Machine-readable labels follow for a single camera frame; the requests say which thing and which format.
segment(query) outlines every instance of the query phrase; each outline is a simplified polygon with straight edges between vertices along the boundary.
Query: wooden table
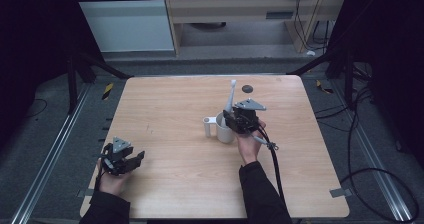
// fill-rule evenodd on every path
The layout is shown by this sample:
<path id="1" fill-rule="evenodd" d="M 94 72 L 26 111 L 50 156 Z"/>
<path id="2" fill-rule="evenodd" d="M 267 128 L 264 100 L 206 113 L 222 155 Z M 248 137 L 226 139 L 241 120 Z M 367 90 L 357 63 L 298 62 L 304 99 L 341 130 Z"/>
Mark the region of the wooden table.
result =
<path id="1" fill-rule="evenodd" d="M 225 106 L 232 79 L 234 101 L 252 98 L 265 105 L 257 115 L 279 146 L 283 191 L 292 218 L 341 218 L 349 214 L 302 80 L 297 76 L 142 77 L 127 81 L 106 143 L 114 136 L 130 141 L 134 153 L 146 151 L 122 197 L 131 202 L 132 218 L 245 218 L 237 143 L 206 137 L 203 118 Z M 254 91 L 242 92 L 244 85 Z M 259 153 L 276 187 L 269 150 Z M 94 170 L 90 188 L 94 187 Z M 83 215 L 89 207 L 86 196 Z"/>

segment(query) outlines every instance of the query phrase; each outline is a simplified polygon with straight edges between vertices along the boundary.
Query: gray floor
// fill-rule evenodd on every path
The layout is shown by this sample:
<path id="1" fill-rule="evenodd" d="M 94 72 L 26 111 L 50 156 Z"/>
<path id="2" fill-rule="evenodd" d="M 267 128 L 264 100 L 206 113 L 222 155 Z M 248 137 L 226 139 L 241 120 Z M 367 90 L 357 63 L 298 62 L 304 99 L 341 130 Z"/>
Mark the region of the gray floor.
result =
<path id="1" fill-rule="evenodd" d="M 202 75 L 202 74 L 283 74 L 293 71 L 312 60 L 306 53 L 296 53 L 283 23 L 227 23 L 224 28 L 214 25 L 186 25 L 181 53 L 177 57 L 147 57 L 143 60 L 110 60 L 109 64 L 128 74 L 149 75 Z M 303 75 L 302 80 L 314 111 L 343 104 L 336 93 L 328 94 L 316 87 L 319 79 L 329 88 L 337 90 L 343 78 L 328 81 L 323 75 L 325 64 Z M 119 80 L 94 68 L 98 77 L 89 86 L 86 101 L 72 128 L 61 154 L 34 206 L 29 223 L 75 223 L 79 219 L 82 198 L 77 197 L 91 178 L 96 157 L 110 125 L 125 80 Z M 114 83 L 108 100 L 101 100 L 105 86 Z M 79 83 L 79 90 L 87 85 Z M 355 82 L 356 89 L 365 84 Z M 38 87 L 37 99 L 28 111 L 21 127 L 14 133 L 10 148 L 0 159 L 0 223 L 9 223 L 22 203 L 34 178 L 43 165 L 50 148 L 63 125 L 68 108 L 66 76 L 60 76 Z M 366 132 L 384 167 L 399 176 L 412 190 L 418 202 L 424 204 L 424 171 L 413 155 L 396 151 L 395 140 L 385 119 L 372 99 L 361 102 L 358 109 L 360 125 Z M 324 116 L 341 107 L 320 112 Z M 321 132 L 328 147 L 338 177 L 347 175 L 347 130 L 350 127 L 347 112 L 319 120 Z M 367 156 L 358 135 L 352 140 L 352 169 L 368 167 Z M 386 198 L 380 191 L 373 174 L 355 177 L 362 197 L 384 215 L 393 217 Z M 414 213 L 409 196 L 399 192 L 411 213 Z M 370 212 L 356 196 L 347 197 L 351 210 L 342 220 L 309 220 L 312 223 L 387 223 Z M 415 223 L 424 223 L 421 215 Z"/>

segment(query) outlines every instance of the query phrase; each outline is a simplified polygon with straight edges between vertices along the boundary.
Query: black sleeve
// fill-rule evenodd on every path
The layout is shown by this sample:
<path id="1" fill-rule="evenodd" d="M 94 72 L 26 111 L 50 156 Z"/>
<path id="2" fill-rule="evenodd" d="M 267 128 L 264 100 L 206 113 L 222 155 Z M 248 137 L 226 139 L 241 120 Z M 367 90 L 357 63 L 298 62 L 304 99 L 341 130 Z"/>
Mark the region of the black sleeve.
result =
<path id="1" fill-rule="evenodd" d="M 268 180 L 259 162 L 241 167 L 239 175 L 249 223 L 292 223 L 286 203 Z"/>
<path id="2" fill-rule="evenodd" d="M 95 191 L 90 208 L 82 217 L 80 224 L 128 224 L 130 214 L 130 204 L 124 199 L 115 195 Z"/>

